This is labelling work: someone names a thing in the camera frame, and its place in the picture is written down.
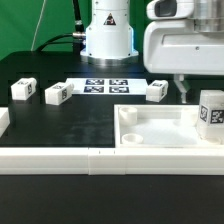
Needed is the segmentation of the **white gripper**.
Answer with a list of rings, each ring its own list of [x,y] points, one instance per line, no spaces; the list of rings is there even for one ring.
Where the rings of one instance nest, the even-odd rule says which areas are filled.
[[[152,0],[143,61],[151,73],[171,73],[187,103],[183,74],[224,75],[224,0]]]

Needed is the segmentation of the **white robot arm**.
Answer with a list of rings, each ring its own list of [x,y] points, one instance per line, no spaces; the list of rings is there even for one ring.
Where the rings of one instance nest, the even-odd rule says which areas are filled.
[[[143,38],[143,63],[151,73],[168,73],[185,92],[186,75],[224,76],[224,0],[152,0]],[[129,25],[129,0],[92,0],[81,58],[116,65],[138,56]]]

